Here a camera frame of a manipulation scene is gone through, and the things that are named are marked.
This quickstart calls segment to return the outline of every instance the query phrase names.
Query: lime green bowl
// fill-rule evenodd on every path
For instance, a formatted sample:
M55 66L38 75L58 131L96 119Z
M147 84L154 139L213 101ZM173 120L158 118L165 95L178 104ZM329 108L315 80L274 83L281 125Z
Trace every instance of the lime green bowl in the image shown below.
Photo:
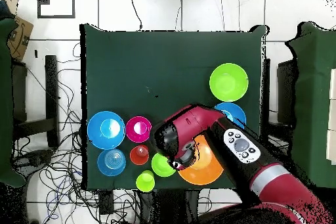
M243 97L249 86L249 78L237 64L221 64L210 76L210 90L220 101L232 102Z
M168 159L161 154L155 154L152 159L152 169L160 177L169 177L175 170L168 164Z

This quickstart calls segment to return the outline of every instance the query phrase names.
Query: bowl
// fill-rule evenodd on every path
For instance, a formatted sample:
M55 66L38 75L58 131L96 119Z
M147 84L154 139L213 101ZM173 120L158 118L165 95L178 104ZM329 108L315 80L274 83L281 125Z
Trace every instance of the bowl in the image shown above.
M152 169L160 177L169 177L175 173L175 169L168 164L168 158L159 153L153 156Z
M178 171L180 176L193 185L208 185L216 181L224 171L204 135L195 137L195 162L187 168Z
M125 124L116 113L102 111L90 119L87 135L95 147L110 150L119 146L125 138Z
M210 76L210 90L220 101L232 102L242 98L249 85L245 70L237 64L221 64Z
M222 102L216 105L215 109L222 111L226 114L229 120L244 129L244 125L242 123L246 124L246 115L243 109L241 109L237 104Z
M152 124L145 117L135 116L126 123L126 136L135 143L142 143L150 137Z

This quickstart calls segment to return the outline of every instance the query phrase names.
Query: blue cup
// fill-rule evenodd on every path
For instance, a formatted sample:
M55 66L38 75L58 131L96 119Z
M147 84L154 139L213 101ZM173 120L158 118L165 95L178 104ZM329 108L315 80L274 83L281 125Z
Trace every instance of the blue cup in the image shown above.
M123 152L116 148L104 150L99 154L97 165L102 174L113 177L125 169L126 158Z

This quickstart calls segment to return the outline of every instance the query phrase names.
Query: blue bowl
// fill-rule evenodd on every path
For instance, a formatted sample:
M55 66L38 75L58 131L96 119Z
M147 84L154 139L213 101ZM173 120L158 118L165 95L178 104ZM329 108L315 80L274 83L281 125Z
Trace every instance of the blue bowl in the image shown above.
M237 104L231 102L222 102L216 105L215 109L222 111L224 114L226 114L229 120L244 129L244 125L237 119L246 124L246 115L243 109L241 109Z
M125 124L123 120L110 111L95 114L87 125L90 142L102 150L110 150L123 142Z

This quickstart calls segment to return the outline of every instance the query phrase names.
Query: pink bowl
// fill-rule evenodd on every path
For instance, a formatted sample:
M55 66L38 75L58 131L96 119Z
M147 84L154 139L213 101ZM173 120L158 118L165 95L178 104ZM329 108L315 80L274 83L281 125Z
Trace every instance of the pink bowl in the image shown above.
M142 143L150 137L152 124L145 117L135 116L126 124L126 136L135 143Z

